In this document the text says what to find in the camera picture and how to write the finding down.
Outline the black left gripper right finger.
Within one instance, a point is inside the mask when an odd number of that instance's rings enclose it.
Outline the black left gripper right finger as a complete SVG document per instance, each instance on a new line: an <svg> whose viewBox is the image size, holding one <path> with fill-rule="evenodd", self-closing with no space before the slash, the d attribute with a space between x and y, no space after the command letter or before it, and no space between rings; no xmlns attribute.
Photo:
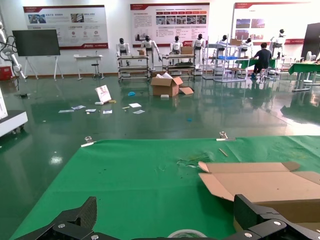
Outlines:
<svg viewBox="0 0 320 240"><path fill-rule="evenodd" d="M227 240L318 240L320 233L290 222L275 209L250 202L237 194L234 220L242 228Z"/></svg>

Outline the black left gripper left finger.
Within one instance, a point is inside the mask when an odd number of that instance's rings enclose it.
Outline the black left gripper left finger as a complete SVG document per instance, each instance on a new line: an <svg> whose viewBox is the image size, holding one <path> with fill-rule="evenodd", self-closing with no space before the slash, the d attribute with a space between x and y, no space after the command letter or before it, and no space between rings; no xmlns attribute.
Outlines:
<svg viewBox="0 0 320 240"><path fill-rule="evenodd" d="M90 196L80 207L62 211L49 224L18 237L18 240L104 240L94 232L97 198Z"/></svg>

